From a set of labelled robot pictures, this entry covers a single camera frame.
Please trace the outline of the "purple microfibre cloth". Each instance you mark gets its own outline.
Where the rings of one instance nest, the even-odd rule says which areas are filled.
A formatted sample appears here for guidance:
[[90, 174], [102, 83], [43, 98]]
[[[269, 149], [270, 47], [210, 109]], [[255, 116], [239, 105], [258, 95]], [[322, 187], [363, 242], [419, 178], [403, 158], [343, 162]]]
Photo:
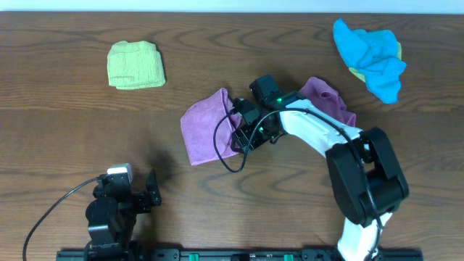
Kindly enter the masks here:
[[[346, 125], [356, 125], [357, 115], [347, 110], [339, 92], [324, 80], [311, 77], [299, 92], [320, 111]], [[231, 135], [238, 128], [241, 116], [231, 115], [224, 123], [219, 123], [232, 108], [228, 90], [221, 88], [193, 104], [181, 117], [181, 133], [191, 165], [236, 155], [230, 148]]]

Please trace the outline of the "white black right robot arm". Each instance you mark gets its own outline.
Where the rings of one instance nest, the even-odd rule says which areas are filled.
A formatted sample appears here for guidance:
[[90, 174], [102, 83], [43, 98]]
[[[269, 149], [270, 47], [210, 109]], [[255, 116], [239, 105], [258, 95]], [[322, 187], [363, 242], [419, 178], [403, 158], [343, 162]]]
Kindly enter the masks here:
[[254, 101], [236, 98], [232, 114], [244, 124], [231, 148], [247, 156], [289, 134], [325, 157], [336, 203], [345, 216], [337, 244], [343, 260], [382, 260], [384, 226], [409, 195], [409, 186], [387, 135], [380, 128], [348, 126], [319, 110], [303, 94], [285, 94], [272, 76], [249, 86]]

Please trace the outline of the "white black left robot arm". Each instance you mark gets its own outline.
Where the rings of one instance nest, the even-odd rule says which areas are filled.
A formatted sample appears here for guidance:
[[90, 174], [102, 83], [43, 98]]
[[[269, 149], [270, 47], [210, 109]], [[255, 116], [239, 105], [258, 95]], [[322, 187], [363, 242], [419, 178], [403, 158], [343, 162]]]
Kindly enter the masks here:
[[160, 206], [162, 198], [156, 172], [146, 179], [146, 189], [131, 191], [129, 173], [103, 174], [97, 178], [95, 200], [86, 208], [91, 240], [83, 250], [84, 260], [144, 261], [148, 252], [132, 239], [137, 215]]

